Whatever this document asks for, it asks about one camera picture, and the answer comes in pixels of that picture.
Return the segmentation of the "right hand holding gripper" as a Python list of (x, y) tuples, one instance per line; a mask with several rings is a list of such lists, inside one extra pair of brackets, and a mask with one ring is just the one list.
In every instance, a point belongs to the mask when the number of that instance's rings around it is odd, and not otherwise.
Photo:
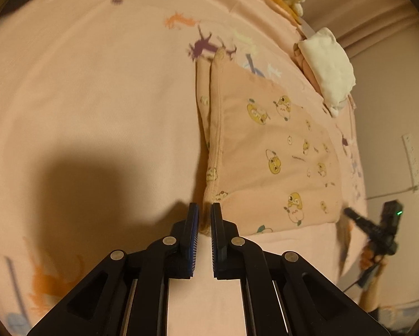
[(361, 258), (359, 262), (361, 272), (368, 270), (373, 265), (377, 265), (376, 276), (379, 276), (385, 270), (387, 264), (387, 257), (382, 255), (376, 255), (373, 249), (373, 243), (368, 242), (361, 253)]

